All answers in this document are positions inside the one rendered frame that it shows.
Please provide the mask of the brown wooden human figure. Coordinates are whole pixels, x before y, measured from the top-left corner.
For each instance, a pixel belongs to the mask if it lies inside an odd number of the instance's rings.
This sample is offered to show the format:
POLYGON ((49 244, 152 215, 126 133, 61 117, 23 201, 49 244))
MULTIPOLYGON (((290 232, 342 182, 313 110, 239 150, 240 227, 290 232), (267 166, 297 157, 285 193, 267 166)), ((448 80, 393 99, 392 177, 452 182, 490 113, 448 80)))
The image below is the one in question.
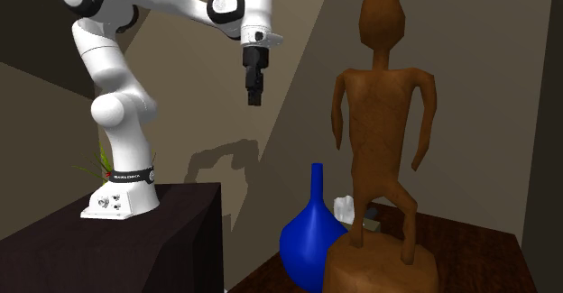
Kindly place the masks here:
POLYGON ((417 68, 389 67, 390 51, 404 35, 405 20, 400 0, 363 0, 359 34, 361 42, 374 53, 372 67, 347 69, 336 80, 332 132, 335 141, 341 143, 341 105, 347 102, 355 216, 350 230, 328 249, 323 293, 439 293, 435 257, 416 243, 418 204, 399 181, 414 90, 421 92, 424 111, 413 169, 419 167, 429 149, 437 111, 433 75, 417 68), (379 197, 403 212, 402 240, 364 229, 365 212, 379 197))

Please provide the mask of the white tissue box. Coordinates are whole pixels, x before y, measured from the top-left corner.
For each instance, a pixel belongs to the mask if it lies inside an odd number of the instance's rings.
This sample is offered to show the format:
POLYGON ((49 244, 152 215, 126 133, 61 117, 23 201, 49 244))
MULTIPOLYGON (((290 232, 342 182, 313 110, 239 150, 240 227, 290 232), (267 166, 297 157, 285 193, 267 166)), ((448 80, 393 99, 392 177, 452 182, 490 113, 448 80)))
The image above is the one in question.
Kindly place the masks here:
MULTIPOLYGON (((334 217, 347 229, 350 230, 355 218, 354 200, 351 196, 337 197, 334 199, 333 205, 334 217)), ((363 218, 363 228, 380 232, 381 224, 375 220, 378 211, 374 207, 370 207, 365 211, 363 218)))

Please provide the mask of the blue long-necked vase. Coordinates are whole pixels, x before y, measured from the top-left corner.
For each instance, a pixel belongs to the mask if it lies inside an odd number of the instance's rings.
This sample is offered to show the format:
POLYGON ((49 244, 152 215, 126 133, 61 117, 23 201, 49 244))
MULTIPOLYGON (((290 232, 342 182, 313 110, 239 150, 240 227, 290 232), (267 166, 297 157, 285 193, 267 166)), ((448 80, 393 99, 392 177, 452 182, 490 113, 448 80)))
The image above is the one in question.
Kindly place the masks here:
POLYGON ((328 248, 347 229, 323 198, 323 164, 311 164, 310 197, 300 213, 283 227, 280 256, 292 281, 309 293, 322 293, 328 248))

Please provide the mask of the dark robot stand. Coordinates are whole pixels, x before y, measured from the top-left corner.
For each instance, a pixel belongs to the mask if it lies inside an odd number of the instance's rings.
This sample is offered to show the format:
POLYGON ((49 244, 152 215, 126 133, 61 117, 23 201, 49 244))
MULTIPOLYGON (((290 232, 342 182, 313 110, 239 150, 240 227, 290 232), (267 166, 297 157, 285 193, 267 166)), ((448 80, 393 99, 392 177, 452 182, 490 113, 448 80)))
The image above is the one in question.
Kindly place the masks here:
POLYGON ((224 293, 221 186, 160 184, 158 207, 82 219, 88 198, 0 241, 0 293, 224 293))

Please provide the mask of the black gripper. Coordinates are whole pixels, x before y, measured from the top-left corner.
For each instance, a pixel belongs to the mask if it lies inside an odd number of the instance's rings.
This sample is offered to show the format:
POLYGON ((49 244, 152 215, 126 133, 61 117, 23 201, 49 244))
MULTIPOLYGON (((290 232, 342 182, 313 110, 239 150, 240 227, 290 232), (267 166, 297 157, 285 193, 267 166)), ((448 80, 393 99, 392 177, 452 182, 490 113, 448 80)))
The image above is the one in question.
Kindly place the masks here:
POLYGON ((243 66, 248 105, 260 106, 263 93, 262 69, 269 66, 269 49, 260 46, 243 47, 243 66))

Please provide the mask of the green spiky plant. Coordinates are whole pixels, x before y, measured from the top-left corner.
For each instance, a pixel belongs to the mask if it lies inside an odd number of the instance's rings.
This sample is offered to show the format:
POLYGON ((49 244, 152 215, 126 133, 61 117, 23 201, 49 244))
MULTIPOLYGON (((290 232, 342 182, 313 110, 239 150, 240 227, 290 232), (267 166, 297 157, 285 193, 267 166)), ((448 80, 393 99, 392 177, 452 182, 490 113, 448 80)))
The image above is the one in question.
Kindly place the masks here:
POLYGON ((98 179, 102 180, 102 184, 105 185, 107 182, 113 183, 134 183, 134 182, 145 182, 147 184, 152 184, 155 179, 154 166, 147 169, 140 169, 134 171, 118 171, 113 168, 110 161, 106 156, 106 152, 103 148, 101 142, 98 143, 99 153, 94 153, 94 159, 91 160, 85 155, 82 157, 87 160, 90 164, 97 167, 96 170, 90 170, 79 166, 73 166, 74 169, 80 169, 85 171, 98 179))

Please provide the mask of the dark brown wooden table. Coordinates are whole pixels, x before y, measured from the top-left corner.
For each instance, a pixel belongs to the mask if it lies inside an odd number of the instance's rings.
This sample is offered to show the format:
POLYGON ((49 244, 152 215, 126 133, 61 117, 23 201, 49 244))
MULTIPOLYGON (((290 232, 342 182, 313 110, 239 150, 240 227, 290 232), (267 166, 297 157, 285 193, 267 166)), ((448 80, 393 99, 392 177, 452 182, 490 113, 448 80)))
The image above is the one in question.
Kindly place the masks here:
MULTIPOLYGON (((538 293, 516 237, 418 213, 417 243, 436 259, 439 293, 538 293)), ((307 293, 296 286, 278 253, 228 293, 307 293)))

